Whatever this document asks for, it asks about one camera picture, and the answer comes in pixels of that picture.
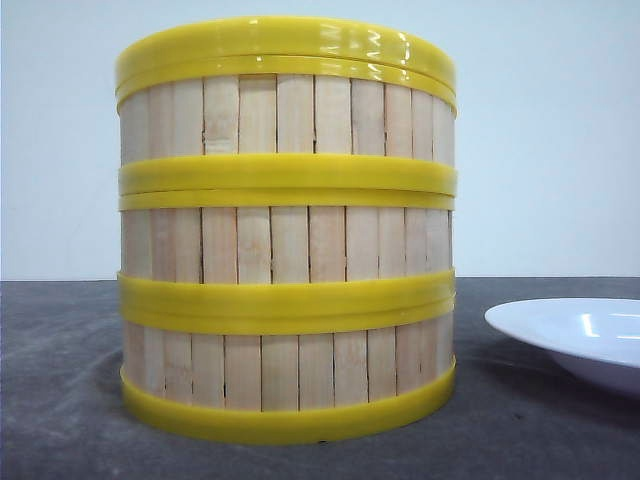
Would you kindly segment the bamboo steamer with three buns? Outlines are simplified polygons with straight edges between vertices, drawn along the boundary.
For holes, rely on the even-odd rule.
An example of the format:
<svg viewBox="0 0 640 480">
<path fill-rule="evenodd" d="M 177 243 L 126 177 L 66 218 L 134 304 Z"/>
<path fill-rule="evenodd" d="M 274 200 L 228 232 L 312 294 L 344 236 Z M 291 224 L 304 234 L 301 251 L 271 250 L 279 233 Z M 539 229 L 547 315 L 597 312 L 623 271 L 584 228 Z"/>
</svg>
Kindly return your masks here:
<svg viewBox="0 0 640 480">
<path fill-rule="evenodd" d="M 189 206 L 122 214 L 129 320 L 327 332 L 451 310 L 450 214 L 399 206 Z"/>
</svg>

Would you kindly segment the yellow bamboo steamer lid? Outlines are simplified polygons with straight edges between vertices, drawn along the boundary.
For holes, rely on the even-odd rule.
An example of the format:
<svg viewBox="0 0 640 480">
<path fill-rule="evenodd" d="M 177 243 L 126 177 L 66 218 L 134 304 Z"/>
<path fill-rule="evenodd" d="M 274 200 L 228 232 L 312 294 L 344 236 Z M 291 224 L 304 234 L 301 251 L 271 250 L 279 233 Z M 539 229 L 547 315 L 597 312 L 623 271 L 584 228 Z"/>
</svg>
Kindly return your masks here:
<svg viewBox="0 0 640 480">
<path fill-rule="evenodd" d="M 406 32 L 353 20 L 249 16 L 182 25 L 143 38 L 116 61 L 115 94 L 224 75 L 325 75 L 380 81 L 456 101 L 452 60 Z"/>
</svg>

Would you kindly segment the white plate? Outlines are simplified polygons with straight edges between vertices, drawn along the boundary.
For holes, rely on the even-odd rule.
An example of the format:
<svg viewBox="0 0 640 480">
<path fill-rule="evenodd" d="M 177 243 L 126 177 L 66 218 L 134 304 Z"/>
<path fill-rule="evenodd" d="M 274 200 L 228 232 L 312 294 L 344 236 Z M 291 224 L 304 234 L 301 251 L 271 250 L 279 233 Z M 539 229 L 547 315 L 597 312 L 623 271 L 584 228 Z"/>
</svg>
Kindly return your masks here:
<svg viewBox="0 0 640 480">
<path fill-rule="evenodd" d="M 599 387 L 639 397 L 639 301 L 550 298 L 486 311 L 496 330 L 545 350 L 562 368 Z"/>
</svg>

